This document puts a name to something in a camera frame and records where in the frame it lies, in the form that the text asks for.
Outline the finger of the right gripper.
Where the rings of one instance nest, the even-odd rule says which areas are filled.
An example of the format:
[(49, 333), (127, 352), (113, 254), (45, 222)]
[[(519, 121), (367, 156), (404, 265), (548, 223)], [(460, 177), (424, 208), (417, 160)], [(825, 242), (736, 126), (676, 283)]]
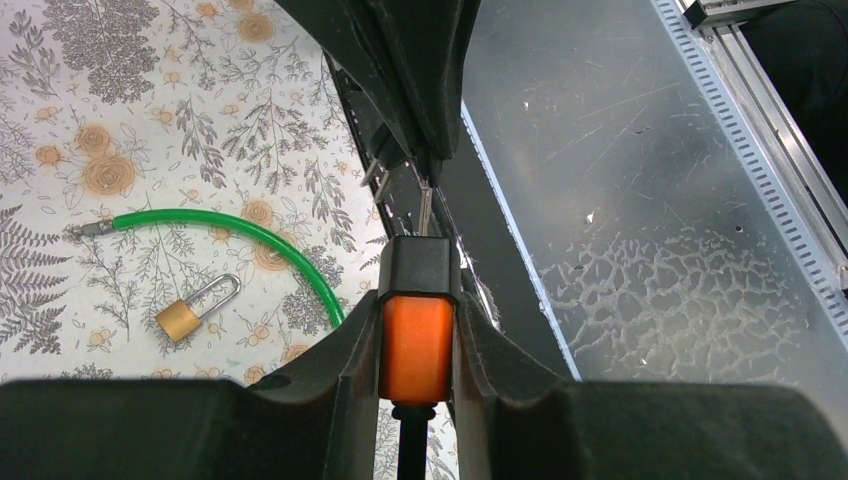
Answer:
[(463, 70), (478, 1), (372, 1), (384, 51), (377, 111), (406, 152), (448, 160), (457, 150)]
[(281, 0), (278, 5), (355, 81), (401, 150), (422, 160), (422, 134), (369, 2)]

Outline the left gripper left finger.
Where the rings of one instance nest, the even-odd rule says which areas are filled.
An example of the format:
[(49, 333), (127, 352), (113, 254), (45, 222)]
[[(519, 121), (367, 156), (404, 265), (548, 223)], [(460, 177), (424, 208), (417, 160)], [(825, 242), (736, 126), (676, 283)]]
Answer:
[(304, 354), (230, 380), (18, 380), (1, 387), (5, 479), (369, 479), (378, 299)]

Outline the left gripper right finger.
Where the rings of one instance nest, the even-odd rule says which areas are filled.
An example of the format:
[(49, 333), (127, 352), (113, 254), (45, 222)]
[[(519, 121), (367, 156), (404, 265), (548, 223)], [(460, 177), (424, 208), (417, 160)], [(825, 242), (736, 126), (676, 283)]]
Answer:
[(464, 479), (843, 479), (847, 455), (798, 391), (580, 382), (457, 308), (453, 420)]

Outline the orange black padlock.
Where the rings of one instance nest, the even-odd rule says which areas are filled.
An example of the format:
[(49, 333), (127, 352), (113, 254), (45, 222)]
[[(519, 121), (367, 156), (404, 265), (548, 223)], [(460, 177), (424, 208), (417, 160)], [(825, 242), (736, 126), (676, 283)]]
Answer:
[(396, 236), (381, 253), (379, 395), (400, 422), (397, 477), (423, 479), (428, 423), (450, 398), (460, 264), (445, 237)]

